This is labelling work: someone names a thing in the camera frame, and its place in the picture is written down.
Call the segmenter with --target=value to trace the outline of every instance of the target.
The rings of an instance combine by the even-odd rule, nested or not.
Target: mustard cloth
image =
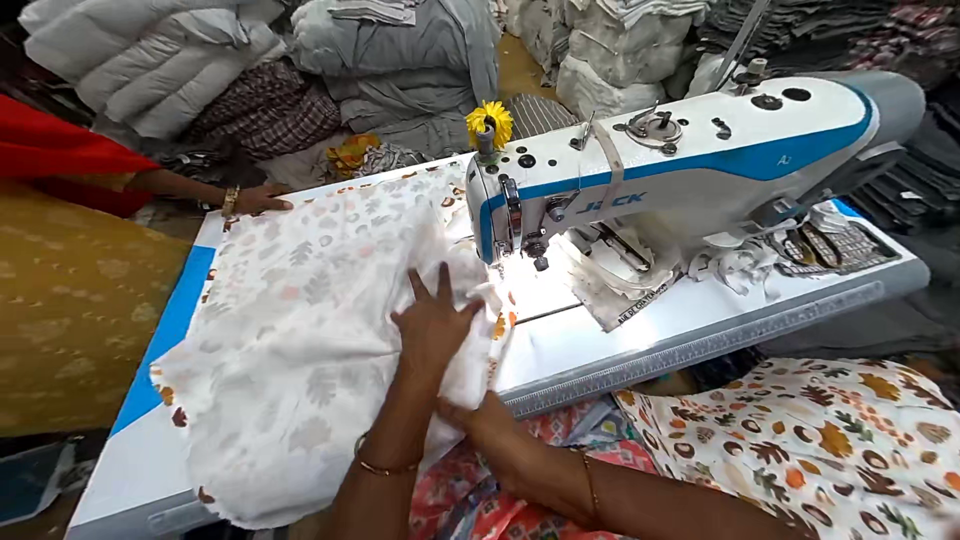
[[[109,427],[190,246],[0,180],[0,248],[0,437]]]

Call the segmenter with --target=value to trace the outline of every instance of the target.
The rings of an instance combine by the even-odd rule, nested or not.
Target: hand
[[[274,199],[277,195],[290,193],[290,188],[283,184],[264,184],[257,187],[241,189],[237,195],[237,202],[233,206],[233,213],[246,214],[262,210],[290,210],[294,205],[290,201]]]
[[[407,374],[416,374],[415,378],[432,377],[439,383],[446,365],[467,339],[473,315],[483,308],[484,302],[474,300],[461,311],[453,307],[450,268],[445,262],[440,265],[436,298],[426,290],[416,270],[411,269],[408,274],[415,301],[403,313],[390,315],[400,329],[403,343],[399,367]]]
[[[476,410],[455,405],[441,397],[437,414],[450,426],[467,434],[470,443],[483,454],[493,475],[504,489],[527,501],[536,502],[539,479],[556,476],[551,471],[556,462],[554,452],[545,443],[531,435],[492,390],[487,391],[483,403]],[[571,452],[574,460],[580,458]]]

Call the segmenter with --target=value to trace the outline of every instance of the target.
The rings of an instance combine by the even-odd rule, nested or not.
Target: industrial sewing machine
[[[888,72],[768,79],[478,152],[467,200],[481,259],[545,270],[554,234],[656,216],[684,250],[744,239],[868,182],[904,152],[923,91]]]

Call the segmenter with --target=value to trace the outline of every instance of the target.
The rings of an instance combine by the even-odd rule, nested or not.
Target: person
[[[960,514],[958,458],[947,443],[960,415],[906,366],[784,358],[695,396],[621,390],[617,412],[642,446],[594,458],[531,431],[589,440],[571,439],[570,416],[619,431],[616,414],[594,414],[600,403],[523,426],[493,392],[476,410],[438,398],[482,304],[453,307],[445,266],[436,296],[416,271],[410,281],[416,301],[393,315],[402,338],[395,379],[358,441],[324,538],[916,540],[947,537],[945,517]],[[462,443],[418,480],[434,411],[472,448]],[[633,464],[620,466],[624,459]],[[657,470],[637,470],[638,460]]]
[[[288,209],[285,191],[241,190],[234,211]],[[116,217],[144,193],[226,197],[0,96],[0,437],[116,418],[190,250]]]

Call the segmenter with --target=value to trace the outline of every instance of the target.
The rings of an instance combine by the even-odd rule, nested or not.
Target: bangle
[[[363,442],[367,440],[367,434],[369,431],[364,432],[357,439],[357,442],[353,445],[353,457],[356,459],[356,462],[360,464],[361,467],[366,469],[370,473],[374,473],[380,477],[388,477],[390,475],[402,475],[403,473],[409,473],[410,471],[416,471],[420,467],[420,462],[411,463],[405,467],[397,467],[395,469],[386,469],[383,467],[374,467],[370,463],[367,463],[363,459],[360,459],[358,453],[360,452],[360,446],[363,445]]]
[[[584,459],[584,469],[587,470],[587,486],[590,488],[590,498],[593,499],[593,523],[600,521],[600,502],[597,501],[597,492],[593,489],[593,477],[590,476],[590,462],[587,453],[580,451],[580,456]]]
[[[224,215],[233,215],[233,207],[237,204],[237,197],[240,196],[240,187],[235,185],[234,187],[227,188],[227,194],[224,195]]]

